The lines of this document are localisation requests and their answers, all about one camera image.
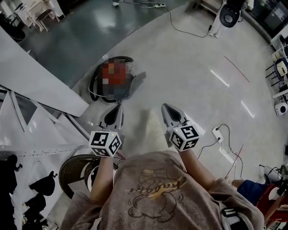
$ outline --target white box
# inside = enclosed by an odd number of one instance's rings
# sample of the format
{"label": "white box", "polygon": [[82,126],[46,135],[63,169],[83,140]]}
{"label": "white box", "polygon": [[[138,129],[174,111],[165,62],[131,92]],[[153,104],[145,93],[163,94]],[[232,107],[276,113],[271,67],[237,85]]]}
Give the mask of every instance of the white box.
{"label": "white box", "polygon": [[117,132],[91,132],[89,147],[97,156],[113,157],[121,144]]}
{"label": "white box", "polygon": [[193,148],[199,138],[196,126],[189,124],[173,128],[169,140],[177,150],[184,151]]}

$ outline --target black strap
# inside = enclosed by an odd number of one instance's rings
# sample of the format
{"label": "black strap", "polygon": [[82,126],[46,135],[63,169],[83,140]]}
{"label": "black strap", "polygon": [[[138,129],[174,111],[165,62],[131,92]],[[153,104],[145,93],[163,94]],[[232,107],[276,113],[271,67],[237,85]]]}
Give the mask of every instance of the black strap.
{"label": "black strap", "polygon": [[239,219],[240,219],[240,221],[230,225],[231,230],[249,230],[245,221],[240,217],[239,217]]}
{"label": "black strap", "polygon": [[224,208],[224,209],[222,209],[221,212],[222,212],[223,216],[225,216],[228,219],[230,217],[238,217],[239,218],[238,222],[230,225],[231,230],[249,230],[245,221],[241,217],[238,216],[238,214],[234,208]]}
{"label": "black strap", "polygon": [[238,216],[234,208],[224,208],[222,209],[222,214],[225,217],[235,217]]}

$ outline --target power strip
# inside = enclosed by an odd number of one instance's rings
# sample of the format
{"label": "power strip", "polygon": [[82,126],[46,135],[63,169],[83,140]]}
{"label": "power strip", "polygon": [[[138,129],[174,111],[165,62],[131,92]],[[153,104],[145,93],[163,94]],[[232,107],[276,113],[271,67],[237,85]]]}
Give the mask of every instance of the power strip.
{"label": "power strip", "polygon": [[214,135],[216,140],[218,140],[218,143],[221,143],[223,141],[223,137],[222,137],[218,127],[215,127],[212,129],[212,134]]}
{"label": "power strip", "polygon": [[166,7],[165,4],[157,4],[157,5],[154,5],[154,8],[164,8]]}

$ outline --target glossy floor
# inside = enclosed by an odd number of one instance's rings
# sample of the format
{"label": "glossy floor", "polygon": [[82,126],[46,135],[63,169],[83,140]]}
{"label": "glossy floor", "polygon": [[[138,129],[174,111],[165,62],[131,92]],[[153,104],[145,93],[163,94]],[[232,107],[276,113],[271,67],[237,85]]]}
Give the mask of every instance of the glossy floor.
{"label": "glossy floor", "polygon": [[[173,22],[179,29],[204,35],[213,16],[202,10],[183,12],[173,15]],[[125,155],[141,152],[136,146],[145,132],[146,109],[156,111],[165,132],[161,105],[170,103],[205,130],[194,149],[196,155],[215,142],[211,130],[225,123],[231,130],[233,150],[238,152],[243,145],[242,178],[261,181],[259,164],[279,167],[287,138],[287,118],[276,116],[270,83],[265,79],[272,53],[246,21],[237,23],[222,38],[198,38],[175,31],[166,14],[130,35],[109,52],[134,58],[136,73],[147,74],[133,96],[123,101]],[[93,130],[99,115],[110,106],[102,100],[93,102],[78,120]],[[228,130],[222,126],[220,131],[227,151]],[[225,177],[234,156],[220,149],[220,144],[204,148],[200,160],[216,177]],[[241,167],[238,160],[236,178],[240,178]],[[229,177],[234,178],[234,171]]]}
{"label": "glossy floor", "polygon": [[[186,0],[163,2],[171,10]],[[112,0],[88,0],[59,23],[47,17],[49,32],[25,29],[26,38],[19,44],[26,51],[32,49],[44,68],[72,88],[113,46],[164,13],[165,9],[124,3],[115,8]]]}

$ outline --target stool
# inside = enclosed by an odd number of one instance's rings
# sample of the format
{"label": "stool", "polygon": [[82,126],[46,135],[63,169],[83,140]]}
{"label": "stool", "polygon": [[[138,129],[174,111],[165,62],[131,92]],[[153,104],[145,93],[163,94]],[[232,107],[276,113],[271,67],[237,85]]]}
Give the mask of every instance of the stool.
{"label": "stool", "polygon": [[49,13],[53,13],[54,16],[56,17],[57,21],[59,22],[59,18],[56,16],[55,12],[51,9],[47,9],[45,10],[42,14],[40,14],[36,20],[39,21],[39,23],[46,29],[46,31],[48,32],[48,28],[45,26],[45,24],[42,22],[42,20],[47,17],[49,15]]}

